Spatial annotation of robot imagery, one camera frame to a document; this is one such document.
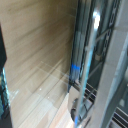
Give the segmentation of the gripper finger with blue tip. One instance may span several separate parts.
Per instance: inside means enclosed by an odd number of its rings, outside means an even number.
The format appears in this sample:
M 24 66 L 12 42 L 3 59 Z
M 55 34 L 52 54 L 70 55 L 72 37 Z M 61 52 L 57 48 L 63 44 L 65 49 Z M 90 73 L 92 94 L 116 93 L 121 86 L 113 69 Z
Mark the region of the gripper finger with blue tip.
M 0 25 L 0 128 L 13 128 L 10 115 L 9 94 L 4 69 L 6 60 L 7 55 Z

